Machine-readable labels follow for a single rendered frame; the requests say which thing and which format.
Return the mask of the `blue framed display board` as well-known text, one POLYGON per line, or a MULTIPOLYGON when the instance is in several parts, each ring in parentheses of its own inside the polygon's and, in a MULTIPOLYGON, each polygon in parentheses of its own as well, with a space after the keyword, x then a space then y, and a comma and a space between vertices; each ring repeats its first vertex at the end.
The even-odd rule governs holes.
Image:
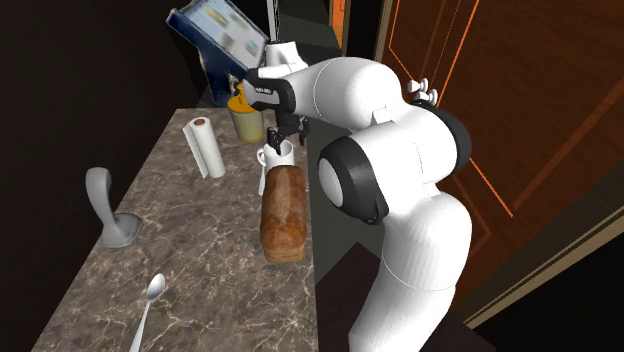
POLYGON ((192 0, 166 23, 197 49, 218 107, 232 97, 232 83, 264 61, 268 37, 230 0, 192 0))

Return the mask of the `silver spoon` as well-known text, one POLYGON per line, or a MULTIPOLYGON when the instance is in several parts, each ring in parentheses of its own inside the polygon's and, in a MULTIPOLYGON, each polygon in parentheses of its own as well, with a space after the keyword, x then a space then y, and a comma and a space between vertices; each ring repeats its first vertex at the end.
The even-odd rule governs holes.
POLYGON ((131 347, 128 352, 140 351, 140 346, 141 346, 141 342, 142 342, 142 338, 144 334, 145 323, 146 323, 147 316, 149 313, 150 305, 155 299, 157 299, 164 292, 165 285, 166 285, 165 277, 161 273, 155 275, 152 278, 151 282, 149 283, 147 290, 146 290, 145 309, 143 311, 139 326, 137 328, 137 331, 135 333, 131 347))

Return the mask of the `brown bread loaf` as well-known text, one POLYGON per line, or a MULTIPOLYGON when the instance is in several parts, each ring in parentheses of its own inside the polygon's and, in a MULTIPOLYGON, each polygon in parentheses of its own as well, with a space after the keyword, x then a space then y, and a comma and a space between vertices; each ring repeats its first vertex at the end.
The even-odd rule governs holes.
POLYGON ((262 196, 260 241, 265 258, 272 263, 303 259, 307 238, 305 176, 301 168, 271 168, 262 196))

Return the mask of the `white paper towel roll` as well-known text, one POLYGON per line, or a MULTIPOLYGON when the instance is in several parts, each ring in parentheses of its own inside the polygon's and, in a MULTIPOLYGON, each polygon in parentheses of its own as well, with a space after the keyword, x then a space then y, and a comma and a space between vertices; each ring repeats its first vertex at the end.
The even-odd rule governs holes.
POLYGON ((203 178, 220 178, 226 173, 225 165, 207 117, 197 117, 182 129, 203 178))

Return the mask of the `brown wooden door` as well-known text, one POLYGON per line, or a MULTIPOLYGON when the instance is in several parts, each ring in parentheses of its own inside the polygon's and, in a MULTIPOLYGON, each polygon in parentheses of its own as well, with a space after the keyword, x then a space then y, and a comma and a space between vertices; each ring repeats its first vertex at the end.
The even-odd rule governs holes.
POLYGON ((375 56, 472 135, 440 183, 473 221, 464 324, 624 232, 624 0, 383 0, 375 56))

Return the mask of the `grey curved faucet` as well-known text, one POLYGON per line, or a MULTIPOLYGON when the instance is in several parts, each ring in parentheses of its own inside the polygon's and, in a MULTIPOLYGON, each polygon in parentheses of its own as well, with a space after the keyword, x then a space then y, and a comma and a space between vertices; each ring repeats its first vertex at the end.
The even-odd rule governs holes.
POLYGON ((100 241, 106 248, 123 248, 134 242, 143 221, 132 213, 114 213, 109 200, 111 174, 103 167, 87 170, 85 186, 89 201, 103 224, 100 241))

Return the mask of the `white mug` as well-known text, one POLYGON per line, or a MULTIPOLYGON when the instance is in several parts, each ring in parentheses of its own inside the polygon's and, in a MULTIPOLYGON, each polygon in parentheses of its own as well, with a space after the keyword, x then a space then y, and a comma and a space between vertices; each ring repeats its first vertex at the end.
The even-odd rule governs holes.
POLYGON ((280 144, 280 151, 281 153, 278 154, 269 144, 265 144, 262 148, 257 150, 256 157, 262 166, 262 173, 258 185, 258 194, 260 196, 262 196, 264 192, 266 174, 271 168, 281 165, 295 165, 294 146, 291 142, 288 140, 282 141, 280 144))

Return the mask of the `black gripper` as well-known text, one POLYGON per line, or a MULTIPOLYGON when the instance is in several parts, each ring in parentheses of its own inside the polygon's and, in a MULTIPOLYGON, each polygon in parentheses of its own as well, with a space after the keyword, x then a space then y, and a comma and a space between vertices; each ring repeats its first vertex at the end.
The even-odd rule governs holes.
POLYGON ((266 131, 267 144, 273 148, 277 155, 281 155, 281 143, 284 138, 298 134, 299 143, 305 145, 307 135, 310 132, 309 120, 305 116, 300 116, 283 111, 277 111, 276 128, 269 127, 266 131))

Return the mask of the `yellow lidded jar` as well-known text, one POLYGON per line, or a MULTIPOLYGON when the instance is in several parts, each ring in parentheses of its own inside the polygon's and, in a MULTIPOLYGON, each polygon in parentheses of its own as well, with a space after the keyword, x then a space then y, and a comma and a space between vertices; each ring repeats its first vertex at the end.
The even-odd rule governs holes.
POLYGON ((257 142, 264 138, 263 115, 248 104, 241 83, 236 85, 228 109, 239 140, 257 142))

